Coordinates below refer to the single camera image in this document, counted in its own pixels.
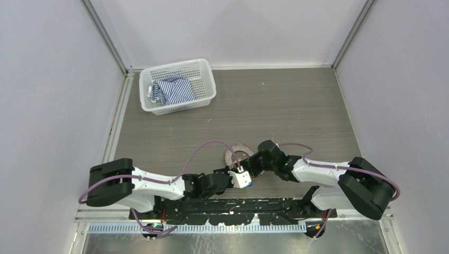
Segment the laundry basket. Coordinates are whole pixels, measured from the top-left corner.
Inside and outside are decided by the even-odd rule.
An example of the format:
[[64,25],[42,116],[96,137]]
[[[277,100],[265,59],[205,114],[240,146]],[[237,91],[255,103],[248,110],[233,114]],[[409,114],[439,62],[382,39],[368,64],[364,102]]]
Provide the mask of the laundry basket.
[[[190,102],[183,102],[173,105],[162,106],[160,101],[153,103],[147,96],[148,88],[152,86],[152,80],[168,77],[174,73],[188,79],[192,85],[192,91],[196,99]],[[140,103],[142,109],[152,112],[155,115],[163,115],[190,108],[203,107],[209,105],[215,97],[215,81],[212,70],[205,59],[196,59],[184,62],[171,63],[143,70],[139,78]]]

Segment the striped shirt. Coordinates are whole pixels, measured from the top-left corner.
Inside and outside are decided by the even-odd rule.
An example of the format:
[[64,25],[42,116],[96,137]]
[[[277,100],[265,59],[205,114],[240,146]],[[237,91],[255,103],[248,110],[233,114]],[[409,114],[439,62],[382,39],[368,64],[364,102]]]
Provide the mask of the striped shirt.
[[149,98],[153,103],[159,100],[162,106],[196,99],[190,81],[176,73],[163,79],[154,80]]

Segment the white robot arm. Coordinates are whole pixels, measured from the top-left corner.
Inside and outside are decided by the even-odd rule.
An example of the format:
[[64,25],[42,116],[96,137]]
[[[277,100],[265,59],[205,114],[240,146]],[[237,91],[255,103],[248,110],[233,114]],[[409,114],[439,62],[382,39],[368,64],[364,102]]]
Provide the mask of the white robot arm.
[[[306,201],[317,211],[355,208],[366,217],[378,220],[394,195],[394,188],[378,177],[339,169],[351,166],[381,175],[376,168],[359,157],[351,162],[336,164],[312,161],[301,156],[286,156],[278,145],[267,140],[258,146],[256,154],[240,164],[240,168],[225,167],[207,175],[184,174],[181,177],[170,177],[133,167],[131,159],[108,162],[91,169],[89,186],[115,175],[133,175],[133,178],[120,178],[100,185],[89,193],[87,205],[106,206],[117,203],[134,208],[139,213],[152,211],[157,198],[188,201],[194,205],[195,200],[220,195],[226,188],[247,187],[252,184],[252,178],[264,171],[273,171],[286,181],[315,182],[330,186],[313,187],[309,190],[307,199],[310,200]],[[149,182],[146,180],[148,178],[156,182]]]

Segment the purple cable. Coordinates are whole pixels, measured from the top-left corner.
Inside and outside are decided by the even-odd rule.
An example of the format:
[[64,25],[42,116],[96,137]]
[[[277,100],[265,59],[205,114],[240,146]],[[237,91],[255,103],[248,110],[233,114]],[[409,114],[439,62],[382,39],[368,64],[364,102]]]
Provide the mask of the purple cable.
[[85,196],[87,196],[87,194],[89,194],[89,192],[91,192],[93,189],[95,189],[96,187],[98,187],[101,184],[104,184],[108,181],[114,180],[114,179],[119,179],[119,178],[136,178],[139,180],[145,180],[145,181],[149,181],[149,182],[153,182],[153,183],[158,183],[158,184],[170,184],[176,180],[178,180],[180,177],[182,177],[182,175],[184,174],[184,172],[187,170],[187,167],[189,166],[190,162],[192,161],[193,157],[195,156],[195,154],[201,149],[203,148],[203,146],[209,144],[209,143],[213,143],[213,142],[220,142],[222,144],[224,144],[232,153],[232,155],[234,156],[234,158],[237,161],[237,166],[240,168],[240,162],[238,160],[238,157],[236,155],[236,153],[234,152],[234,150],[232,149],[232,147],[227,144],[225,141],[220,140],[220,139],[211,139],[209,141],[206,141],[204,143],[202,143],[197,149],[195,149],[195,151],[193,152],[193,154],[190,156],[190,158],[188,159],[187,163],[185,164],[184,168],[181,170],[181,172],[171,181],[161,181],[161,180],[157,180],[157,179],[152,179],[152,178],[148,178],[148,177],[142,177],[142,176],[134,176],[134,175],[117,175],[117,176],[110,176],[107,178],[104,178],[100,181],[98,181],[97,183],[93,184],[91,187],[89,187],[89,189],[87,189],[85,192],[83,192],[81,194],[81,196],[78,199],[78,203],[79,204],[85,204],[87,202],[87,200],[83,200],[83,198]]
[[310,155],[311,153],[313,153],[313,149],[310,146],[307,146],[305,144],[300,144],[300,143],[282,143],[279,144],[279,146],[286,146],[286,145],[295,145],[295,146],[301,146],[301,147],[305,147],[307,149],[309,149],[308,152],[306,152],[303,156],[302,156],[302,160],[304,161],[304,163],[306,163],[309,166],[314,166],[314,167],[320,167],[320,168],[331,168],[331,169],[343,169],[343,170],[349,170],[349,171],[354,171],[354,172],[359,172],[359,173],[363,173],[363,174],[367,174],[367,175],[371,175],[377,178],[380,178],[382,180],[384,180],[385,182],[387,182],[389,185],[391,185],[391,187],[393,187],[393,189],[396,191],[396,194],[391,198],[392,201],[397,200],[399,195],[401,194],[401,190],[399,189],[399,186],[393,182],[392,180],[390,180],[388,177],[383,176],[381,174],[375,173],[375,172],[371,172],[365,169],[360,169],[360,168],[353,168],[353,167],[344,167],[344,166],[333,166],[333,165],[323,165],[323,164],[317,164],[317,163],[313,163],[313,162],[308,162],[306,160],[306,156]]
[[[236,153],[234,152],[234,150],[232,149],[232,147],[226,143],[224,140],[221,139],[211,139],[209,141],[206,141],[204,143],[202,143],[197,149],[195,149],[195,151],[193,152],[193,154],[190,156],[190,158],[188,159],[187,163],[185,164],[184,168],[181,170],[181,172],[171,181],[161,181],[161,180],[157,180],[157,179],[152,179],[152,178],[148,178],[148,177],[142,177],[142,176],[134,176],[134,175],[117,175],[117,176],[110,176],[110,177],[106,177],[100,181],[98,181],[97,183],[93,184],[91,187],[89,187],[85,192],[83,192],[81,194],[81,196],[78,199],[78,203],[79,204],[85,204],[87,202],[87,200],[83,200],[83,198],[85,196],[87,196],[87,194],[89,194],[93,189],[95,189],[96,187],[98,187],[101,184],[104,184],[108,181],[114,180],[114,179],[119,179],[119,178],[135,178],[135,179],[139,179],[139,180],[146,180],[149,182],[153,182],[153,183],[158,183],[158,184],[170,184],[172,182],[175,182],[176,180],[178,180],[180,177],[182,177],[182,175],[184,174],[184,172],[187,170],[187,167],[189,166],[190,162],[192,161],[193,157],[195,156],[195,154],[201,149],[203,148],[203,146],[209,144],[209,143],[213,143],[213,142],[219,142],[224,144],[232,153],[232,155],[234,156],[234,158],[237,161],[237,166],[240,168],[240,162],[238,160],[238,157],[236,155]],[[172,231],[174,231],[177,226],[174,226],[171,229],[165,230],[165,231],[150,231],[150,229],[157,229],[157,228],[148,228],[146,226],[143,226],[142,223],[140,223],[139,219],[137,218],[137,214],[136,211],[131,208],[131,211],[134,215],[134,218],[136,219],[137,223],[139,224],[139,226],[146,232],[151,233],[151,234],[161,234],[160,236],[156,237],[156,239],[161,239],[164,238],[166,236],[168,236]]]
[[160,238],[164,238],[166,237],[168,234],[170,234],[172,231],[174,231],[175,229],[178,228],[178,226],[174,226],[171,229],[167,229],[164,231],[151,231],[149,230],[146,226],[144,226],[140,221],[139,218],[137,218],[137,213],[136,210],[134,210],[133,208],[131,208],[131,212],[132,215],[134,216],[134,219],[137,221],[137,224],[139,224],[140,228],[142,228],[144,231],[150,233],[150,234],[161,234],[161,236],[157,236],[156,239],[160,239]]
[[313,236],[315,241],[317,240],[317,237],[320,235],[320,233],[322,232],[322,230],[326,226],[327,220],[329,219],[331,212],[332,212],[332,209],[327,210],[327,215],[326,215],[326,218],[324,219],[323,225],[320,227],[320,230],[318,230],[318,232]]

